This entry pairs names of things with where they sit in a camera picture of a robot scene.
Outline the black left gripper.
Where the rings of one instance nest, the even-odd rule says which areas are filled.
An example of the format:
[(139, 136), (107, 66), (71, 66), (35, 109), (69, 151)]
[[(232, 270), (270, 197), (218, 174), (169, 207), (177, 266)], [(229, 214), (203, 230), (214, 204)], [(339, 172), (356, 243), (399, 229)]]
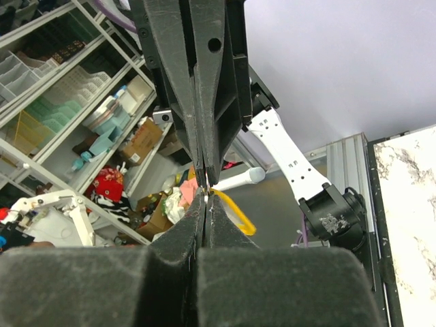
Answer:
[(216, 184), (238, 126), (252, 117), (244, 3), (129, 5), (159, 103), (172, 111), (197, 182)]

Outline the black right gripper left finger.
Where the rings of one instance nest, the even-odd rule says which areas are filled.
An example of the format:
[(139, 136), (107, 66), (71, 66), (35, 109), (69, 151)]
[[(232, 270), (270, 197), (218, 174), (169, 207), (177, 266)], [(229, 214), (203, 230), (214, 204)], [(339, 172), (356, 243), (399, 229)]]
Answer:
[[(30, 247), (18, 229), (29, 211), (62, 204), (81, 247)], [(1, 236), (2, 326), (197, 326), (196, 261), (206, 204), (145, 246), (96, 247), (80, 198), (56, 191), (7, 209)]]

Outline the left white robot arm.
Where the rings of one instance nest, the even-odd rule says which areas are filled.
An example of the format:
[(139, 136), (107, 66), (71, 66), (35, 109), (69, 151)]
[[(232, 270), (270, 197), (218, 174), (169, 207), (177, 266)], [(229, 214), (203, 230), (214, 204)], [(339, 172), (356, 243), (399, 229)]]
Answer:
[(351, 187), (339, 191), (287, 134), (279, 103), (248, 60), (242, 1), (131, 1), (131, 17), (161, 106), (209, 189), (240, 131), (252, 133), (286, 177), (304, 230), (371, 262), (367, 210)]

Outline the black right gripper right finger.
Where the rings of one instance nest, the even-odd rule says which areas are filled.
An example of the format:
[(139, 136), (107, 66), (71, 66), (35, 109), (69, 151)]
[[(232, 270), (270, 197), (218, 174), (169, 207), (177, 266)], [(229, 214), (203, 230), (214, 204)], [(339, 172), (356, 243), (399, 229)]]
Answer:
[(198, 196), (200, 326), (382, 326), (364, 268), (348, 250), (258, 249), (214, 196)]

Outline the yellow-capped key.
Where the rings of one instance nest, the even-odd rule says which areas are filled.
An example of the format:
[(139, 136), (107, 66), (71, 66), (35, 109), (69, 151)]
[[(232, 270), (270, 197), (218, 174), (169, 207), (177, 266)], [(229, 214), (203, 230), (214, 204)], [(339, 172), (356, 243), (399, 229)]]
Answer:
[(239, 230), (246, 236), (253, 236), (257, 232), (255, 225), (246, 216), (246, 214), (244, 214), (244, 212), (233, 201), (233, 199), (217, 189), (212, 189), (212, 191), (225, 204), (225, 208), (229, 208), (230, 220), (234, 223), (234, 225), (238, 227)]

